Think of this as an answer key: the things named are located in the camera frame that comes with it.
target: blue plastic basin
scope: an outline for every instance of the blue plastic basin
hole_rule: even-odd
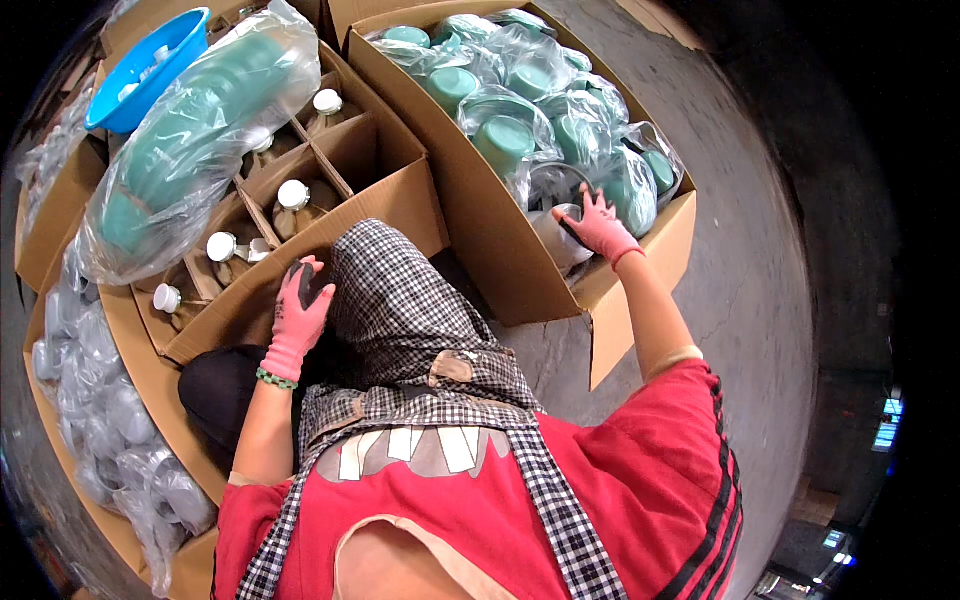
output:
[[[102,127],[117,133],[135,130],[170,83],[206,52],[206,21],[209,18],[210,9],[187,11],[141,39],[110,71],[97,90],[86,111],[84,126],[88,130]],[[154,52],[163,46],[170,49],[167,60],[154,69],[123,102],[117,100],[117,95],[125,85],[140,81],[140,73],[154,64]]]

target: gray floor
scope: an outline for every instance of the gray floor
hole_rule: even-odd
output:
[[[541,0],[637,94],[700,189],[689,269],[674,297],[724,380],[727,432],[742,472],[745,524],[727,598],[745,598],[785,520],[803,463],[815,365],[800,235],[750,115],[703,53],[647,32],[613,0],[588,10]],[[4,174],[4,182],[10,178]],[[54,555],[103,597],[149,597],[106,545],[69,487],[29,397],[19,348],[25,320],[12,277],[15,190],[3,192],[3,446],[13,495]],[[628,354],[592,394],[588,322],[496,328],[555,416],[583,425],[640,384]]]

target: window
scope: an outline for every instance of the window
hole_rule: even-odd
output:
[[[900,426],[900,415],[903,413],[903,404],[899,400],[887,398],[883,407],[883,418],[880,428],[874,439],[874,452],[888,452],[897,436],[897,427]]]
[[[843,541],[843,537],[844,533],[842,531],[831,529],[830,533],[827,535],[827,539],[824,540],[824,546],[827,548],[835,548],[840,545],[841,541]]]

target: work glove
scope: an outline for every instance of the work glove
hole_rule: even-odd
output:
[[[580,184],[584,194],[584,218],[574,221],[554,206],[550,214],[561,225],[572,229],[581,244],[610,261],[616,271],[616,263],[627,252],[637,251],[646,256],[636,238],[616,218],[616,206],[607,206],[603,189],[597,190],[596,202],[590,196],[585,183]]]
[[[324,268],[315,256],[295,262],[283,278],[276,295],[274,340],[260,363],[277,377],[300,381],[303,357],[324,333],[326,311],[337,287],[330,283],[319,295],[310,294],[310,280]]]

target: woman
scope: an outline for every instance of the woman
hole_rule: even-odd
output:
[[[722,596],[742,514],[719,379],[602,191],[582,191],[582,222],[554,216],[620,277],[646,385],[597,427],[546,416],[476,310],[399,232],[364,221],[314,300],[323,263],[284,278],[220,508],[214,597]],[[328,310],[357,357],[347,385],[307,390],[295,472],[293,388]]]

